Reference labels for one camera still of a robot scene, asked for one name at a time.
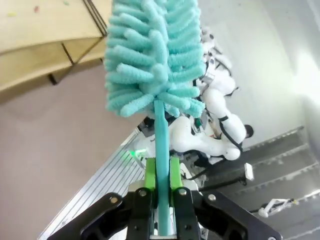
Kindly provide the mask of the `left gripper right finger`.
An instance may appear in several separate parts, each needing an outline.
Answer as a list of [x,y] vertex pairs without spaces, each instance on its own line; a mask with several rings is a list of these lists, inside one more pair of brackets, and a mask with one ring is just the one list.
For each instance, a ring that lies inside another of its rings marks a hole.
[[280,240],[281,234],[221,192],[200,193],[191,180],[182,181],[179,158],[170,161],[170,187],[177,239],[199,240],[200,227],[222,240]]

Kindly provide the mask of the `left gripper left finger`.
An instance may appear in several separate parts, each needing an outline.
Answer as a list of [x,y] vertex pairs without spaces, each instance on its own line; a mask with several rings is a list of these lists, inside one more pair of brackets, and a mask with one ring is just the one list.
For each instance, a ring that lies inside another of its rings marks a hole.
[[127,229],[127,240],[149,240],[153,224],[156,161],[146,161],[145,177],[125,196],[110,192],[49,237],[50,240],[108,240]]

